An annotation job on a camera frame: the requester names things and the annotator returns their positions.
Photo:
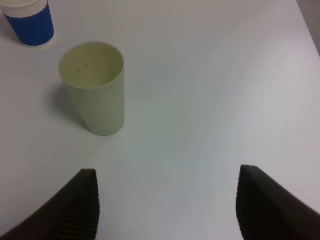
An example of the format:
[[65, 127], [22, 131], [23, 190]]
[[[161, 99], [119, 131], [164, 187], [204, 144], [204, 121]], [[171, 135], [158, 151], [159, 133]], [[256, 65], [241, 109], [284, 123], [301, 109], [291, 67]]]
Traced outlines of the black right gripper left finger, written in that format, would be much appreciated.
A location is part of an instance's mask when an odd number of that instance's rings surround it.
[[2, 240], [94, 240], [100, 219], [95, 169], [81, 169], [34, 214]]

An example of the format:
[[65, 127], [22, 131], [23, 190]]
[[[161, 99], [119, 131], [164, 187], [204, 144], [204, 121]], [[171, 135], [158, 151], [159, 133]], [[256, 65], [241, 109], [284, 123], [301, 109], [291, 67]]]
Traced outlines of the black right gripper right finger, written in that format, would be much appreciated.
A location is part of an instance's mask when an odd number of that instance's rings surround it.
[[260, 168], [240, 167], [236, 217], [245, 240], [318, 240], [320, 215]]

